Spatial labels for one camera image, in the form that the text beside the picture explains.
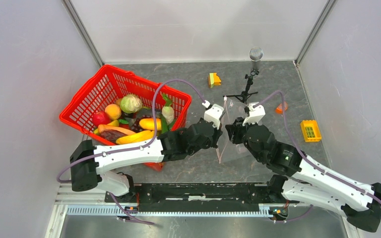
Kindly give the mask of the clear zip top bag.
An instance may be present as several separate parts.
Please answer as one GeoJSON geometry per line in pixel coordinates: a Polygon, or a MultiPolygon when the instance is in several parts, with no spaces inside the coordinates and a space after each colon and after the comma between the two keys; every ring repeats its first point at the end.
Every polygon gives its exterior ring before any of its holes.
{"type": "Polygon", "coordinates": [[[225,114],[221,119],[224,134],[219,139],[217,156],[220,163],[251,155],[267,164],[275,143],[273,133],[262,124],[266,115],[259,102],[248,104],[224,98],[225,114]]]}

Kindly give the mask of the green toy cabbage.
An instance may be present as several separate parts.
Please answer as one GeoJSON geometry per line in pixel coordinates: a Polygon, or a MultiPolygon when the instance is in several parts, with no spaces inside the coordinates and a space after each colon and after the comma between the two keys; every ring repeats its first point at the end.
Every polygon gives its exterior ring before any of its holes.
{"type": "Polygon", "coordinates": [[[120,101],[120,108],[122,112],[127,114],[133,114],[140,111],[142,106],[143,103],[141,99],[134,94],[126,95],[120,101]]]}

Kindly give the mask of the yellow toy banana bunch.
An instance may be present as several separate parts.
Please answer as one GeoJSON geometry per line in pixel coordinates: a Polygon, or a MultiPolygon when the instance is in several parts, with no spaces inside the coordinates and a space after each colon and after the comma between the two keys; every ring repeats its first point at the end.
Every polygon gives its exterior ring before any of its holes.
{"type": "Polygon", "coordinates": [[[151,139],[153,136],[154,136],[154,131],[144,130],[144,131],[139,132],[139,133],[120,137],[115,141],[115,143],[118,145],[124,145],[124,144],[142,142],[142,141],[151,139]]]}

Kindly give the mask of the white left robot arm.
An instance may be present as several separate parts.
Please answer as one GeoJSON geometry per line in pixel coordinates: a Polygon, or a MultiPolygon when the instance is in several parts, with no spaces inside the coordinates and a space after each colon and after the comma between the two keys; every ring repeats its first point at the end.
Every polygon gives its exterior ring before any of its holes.
{"type": "Polygon", "coordinates": [[[130,202],[136,196],[132,178],[115,173],[115,169],[183,160],[201,149],[216,148],[221,134],[220,121],[201,119],[188,128],[162,133],[154,141],[116,146],[94,146],[92,140],[82,141],[69,159],[71,188],[75,192],[98,188],[130,202]]]}

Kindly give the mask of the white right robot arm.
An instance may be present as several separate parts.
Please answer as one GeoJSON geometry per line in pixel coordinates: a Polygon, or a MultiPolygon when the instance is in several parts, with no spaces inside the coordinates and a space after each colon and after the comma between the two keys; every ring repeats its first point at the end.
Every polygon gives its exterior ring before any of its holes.
{"type": "Polygon", "coordinates": [[[237,118],[225,126],[233,144],[275,174],[267,184],[272,202],[298,201],[332,211],[348,223],[375,233],[381,222],[381,183],[364,184],[334,172],[293,145],[279,142],[264,125],[243,124],[237,118]]]}

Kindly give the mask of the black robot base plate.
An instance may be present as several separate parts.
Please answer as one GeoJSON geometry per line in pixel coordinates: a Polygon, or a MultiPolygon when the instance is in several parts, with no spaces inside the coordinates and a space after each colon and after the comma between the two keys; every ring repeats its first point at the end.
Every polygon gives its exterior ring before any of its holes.
{"type": "Polygon", "coordinates": [[[286,204],[265,183],[141,183],[117,197],[136,203],[139,212],[254,212],[259,204],[286,204]]]}

